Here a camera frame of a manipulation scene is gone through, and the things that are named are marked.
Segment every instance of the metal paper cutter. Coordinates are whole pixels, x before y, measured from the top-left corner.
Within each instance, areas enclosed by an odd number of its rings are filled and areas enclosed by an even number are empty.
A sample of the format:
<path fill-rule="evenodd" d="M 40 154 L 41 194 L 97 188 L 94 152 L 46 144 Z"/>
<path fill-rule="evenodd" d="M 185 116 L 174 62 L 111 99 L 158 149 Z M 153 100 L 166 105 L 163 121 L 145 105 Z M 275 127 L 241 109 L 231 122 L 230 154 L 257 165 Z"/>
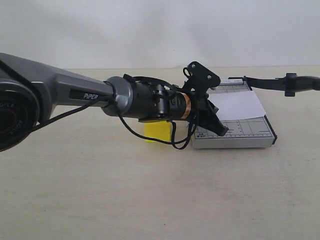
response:
<path fill-rule="evenodd" d="M 233 93 L 252 91 L 246 81 L 242 79 L 225 79 L 215 90 L 209 94 Z M 228 126 L 229 131 L 225 136 L 218 136 L 202 127 L 198 127 L 191 138 L 195 149 L 226 149 L 226 148 L 269 148 L 277 140 L 267 116 L 221 121 Z"/>

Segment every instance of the white background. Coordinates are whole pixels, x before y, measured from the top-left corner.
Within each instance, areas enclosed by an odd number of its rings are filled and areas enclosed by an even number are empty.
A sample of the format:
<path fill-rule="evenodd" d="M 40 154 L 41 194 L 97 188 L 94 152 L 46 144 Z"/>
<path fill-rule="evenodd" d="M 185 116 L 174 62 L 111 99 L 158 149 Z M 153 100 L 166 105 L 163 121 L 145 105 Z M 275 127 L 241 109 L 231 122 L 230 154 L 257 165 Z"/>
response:
<path fill-rule="evenodd" d="M 320 65 L 319 0 L 0 0 L 0 52 L 67 69 Z"/>

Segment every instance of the yellow block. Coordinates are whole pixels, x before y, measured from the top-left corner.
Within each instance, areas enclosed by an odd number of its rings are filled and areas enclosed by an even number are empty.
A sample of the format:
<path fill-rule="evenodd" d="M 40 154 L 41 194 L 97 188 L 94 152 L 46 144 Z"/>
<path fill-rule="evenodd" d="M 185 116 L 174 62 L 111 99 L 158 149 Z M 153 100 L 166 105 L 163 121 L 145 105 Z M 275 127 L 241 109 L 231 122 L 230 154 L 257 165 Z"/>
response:
<path fill-rule="evenodd" d="M 144 135 L 148 138 L 171 141 L 171 123 L 167 121 L 157 121 L 144 123 Z"/>

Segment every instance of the yellow object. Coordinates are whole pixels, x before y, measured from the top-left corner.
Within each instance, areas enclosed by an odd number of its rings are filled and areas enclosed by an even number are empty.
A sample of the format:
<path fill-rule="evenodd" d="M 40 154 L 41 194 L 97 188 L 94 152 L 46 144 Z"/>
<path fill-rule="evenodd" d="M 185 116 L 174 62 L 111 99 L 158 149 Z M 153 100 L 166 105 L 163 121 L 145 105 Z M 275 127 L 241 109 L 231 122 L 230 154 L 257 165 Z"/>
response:
<path fill-rule="evenodd" d="M 171 141 L 171 123 L 167 121 L 157 121 L 144 123 L 144 135 L 148 138 Z"/>

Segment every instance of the beige table surface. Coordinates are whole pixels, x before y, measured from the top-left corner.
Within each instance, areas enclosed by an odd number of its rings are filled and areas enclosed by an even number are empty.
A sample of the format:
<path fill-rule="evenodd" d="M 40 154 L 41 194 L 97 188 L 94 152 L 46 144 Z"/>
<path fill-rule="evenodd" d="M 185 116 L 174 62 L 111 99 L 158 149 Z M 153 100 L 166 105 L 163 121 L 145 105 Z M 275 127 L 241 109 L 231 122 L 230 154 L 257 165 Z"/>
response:
<path fill-rule="evenodd" d="M 320 76 L 316 66 L 212 70 L 221 78 Z M 180 68 L 73 71 L 185 80 Z M 255 91 L 278 135 L 268 149 L 145 143 L 99 108 L 33 133 L 0 153 L 0 239 L 320 239 L 320 92 Z"/>

